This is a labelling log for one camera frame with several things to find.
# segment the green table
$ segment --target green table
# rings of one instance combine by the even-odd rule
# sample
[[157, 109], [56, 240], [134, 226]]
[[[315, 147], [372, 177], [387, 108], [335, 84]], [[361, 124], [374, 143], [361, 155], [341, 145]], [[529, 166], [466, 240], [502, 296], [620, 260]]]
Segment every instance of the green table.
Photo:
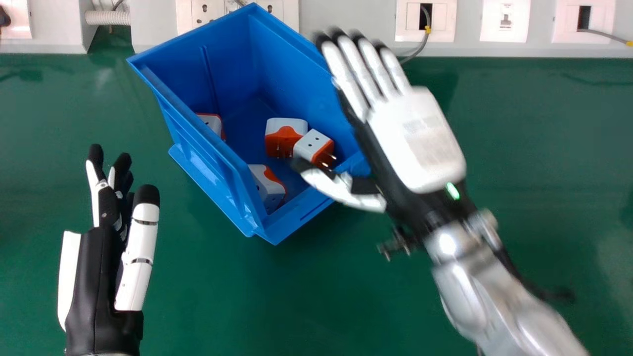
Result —
[[[0, 56], [0, 355], [62, 355], [61, 233], [90, 227], [84, 160], [101, 143], [161, 189], [144, 355], [474, 355], [424, 253], [387, 263], [381, 215], [334, 205], [279, 246], [245, 238], [167, 155], [129, 33], [87, 56]], [[468, 183], [522, 272], [593, 355], [633, 350], [633, 61], [422, 58]]]

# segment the white corrugated hose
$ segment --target white corrugated hose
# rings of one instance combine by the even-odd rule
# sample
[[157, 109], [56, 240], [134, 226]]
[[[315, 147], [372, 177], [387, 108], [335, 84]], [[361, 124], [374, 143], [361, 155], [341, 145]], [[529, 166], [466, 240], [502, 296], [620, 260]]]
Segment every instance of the white corrugated hose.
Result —
[[86, 11], [88, 25], [130, 25], [130, 13], [124, 11]]

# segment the robotic arm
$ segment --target robotic arm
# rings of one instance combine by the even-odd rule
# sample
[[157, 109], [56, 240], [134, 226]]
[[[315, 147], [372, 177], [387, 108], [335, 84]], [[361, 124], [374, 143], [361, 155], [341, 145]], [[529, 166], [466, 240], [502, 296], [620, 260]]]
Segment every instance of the robotic arm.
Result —
[[160, 196], [154, 186], [129, 193], [130, 156], [103, 173], [103, 151], [90, 148], [85, 163], [94, 228], [63, 236], [58, 318], [67, 356], [139, 354], [147, 286], [154, 262]]
[[343, 204], [386, 212], [387, 258], [424, 247], [448, 319], [488, 356], [580, 356], [567, 323], [524, 286], [488, 211], [465, 189], [466, 161], [435, 97], [412, 87], [391, 50], [341, 30], [317, 42], [372, 178], [296, 158], [294, 169]]

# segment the blue storage box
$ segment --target blue storage box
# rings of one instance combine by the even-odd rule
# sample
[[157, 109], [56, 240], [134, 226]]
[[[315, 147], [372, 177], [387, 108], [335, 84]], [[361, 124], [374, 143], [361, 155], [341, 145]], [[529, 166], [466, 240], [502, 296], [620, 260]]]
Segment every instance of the blue storage box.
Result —
[[[337, 171], [369, 173], [321, 54], [255, 4], [128, 62], [158, 98], [174, 141], [169, 154], [246, 236], [276, 245], [332, 203], [288, 161], [266, 156], [269, 118], [308, 121], [335, 141]], [[226, 142], [194, 112], [219, 114]], [[286, 187], [270, 215], [248, 164], [268, 165]]]

